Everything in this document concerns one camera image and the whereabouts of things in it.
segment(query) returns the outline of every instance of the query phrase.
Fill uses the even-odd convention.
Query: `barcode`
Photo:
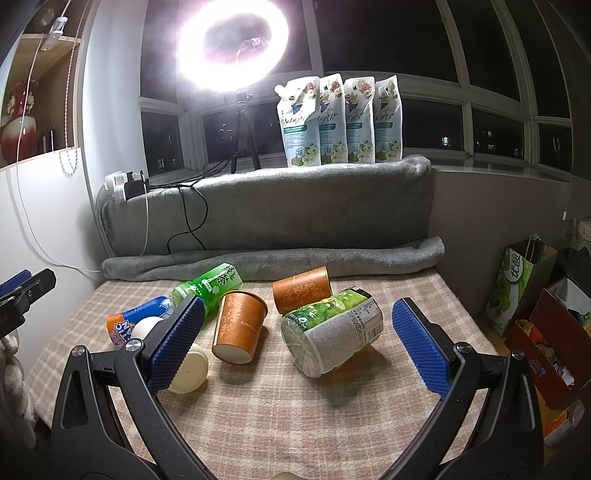
[[[383,323],[380,323],[376,328],[372,328],[370,331],[367,332],[368,342],[371,342],[383,331],[384,331],[384,324]]]

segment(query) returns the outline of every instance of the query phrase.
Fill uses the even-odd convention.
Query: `red and white vase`
[[[2,156],[4,156],[4,160],[9,165],[17,161],[17,150],[19,161],[35,155],[37,148],[37,122],[30,115],[30,112],[35,104],[33,90],[36,88],[37,82],[31,80],[29,83],[28,98],[26,82],[17,83],[9,92],[7,113],[11,119],[2,127],[0,134]],[[19,135],[21,135],[20,146],[18,144]]]

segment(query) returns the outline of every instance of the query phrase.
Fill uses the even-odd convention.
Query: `gray blanket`
[[[224,175],[195,185],[209,204],[196,235],[208,251],[387,249],[427,237],[433,172],[428,159],[396,163],[272,168]],[[183,189],[192,228],[204,218],[203,199]],[[167,255],[167,241],[187,230],[178,189],[148,194],[146,254]],[[146,230],[145,197],[108,202],[102,222],[117,256],[139,255]],[[189,234],[171,252],[201,250]]]
[[[234,265],[245,281],[280,280],[326,265],[331,277],[408,274],[433,267],[444,254],[439,237],[398,248],[300,248],[266,251],[193,251],[173,255],[108,258],[109,280],[192,280],[220,263]]]

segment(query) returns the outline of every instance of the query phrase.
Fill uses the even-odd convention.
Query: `green paper bag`
[[[542,242],[528,240],[505,247],[486,303],[486,315],[499,335],[505,336],[513,320],[529,318],[548,284],[556,253]]]

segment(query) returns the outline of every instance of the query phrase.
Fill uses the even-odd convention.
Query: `brown paper cup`
[[[267,313],[267,304],[254,293],[243,290],[225,293],[220,301],[212,353],[229,364],[250,362]]]
[[[282,315],[331,295],[326,266],[273,283],[275,306]]]

